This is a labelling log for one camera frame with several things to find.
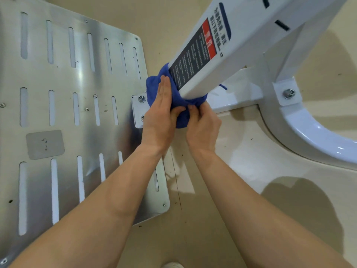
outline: forearm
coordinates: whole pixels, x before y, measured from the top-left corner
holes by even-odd
[[[249,267],[351,267],[247,185],[213,152],[194,152],[207,188]]]
[[[150,147],[139,146],[80,205],[32,243],[11,268],[116,265],[160,157]]]

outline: red label section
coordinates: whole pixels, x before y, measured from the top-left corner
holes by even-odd
[[[216,52],[215,44],[214,44],[213,39],[212,39],[212,33],[211,33],[211,30],[210,30],[210,25],[208,23],[208,19],[206,19],[203,22],[202,28],[203,28],[203,33],[205,35],[208,52],[210,54],[210,59],[212,59],[213,57],[215,57],[217,52]]]

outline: warning label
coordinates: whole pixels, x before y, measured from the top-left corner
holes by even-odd
[[[180,90],[230,40],[231,31],[222,3],[206,18],[184,50],[176,58],[169,72]]]

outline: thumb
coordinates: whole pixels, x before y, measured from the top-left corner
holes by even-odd
[[[170,112],[170,119],[172,122],[176,122],[177,120],[177,117],[179,116],[179,114],[182,112],[182,111],[185,111],[186,108],[184,106],[178,106],[178,107],[175,107],[171,110]]]
[[[190,120],[189,124],[187,126],[190,126],[190,124],[197,124],[199,121],[199,110],[195,105],[188,105],[189,112],[190,112]]]

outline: black label section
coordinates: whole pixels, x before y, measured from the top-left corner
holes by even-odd
[[[177,86],[177,90],[180,90],[209,61],[210,56],[201,26],[168,69]]]

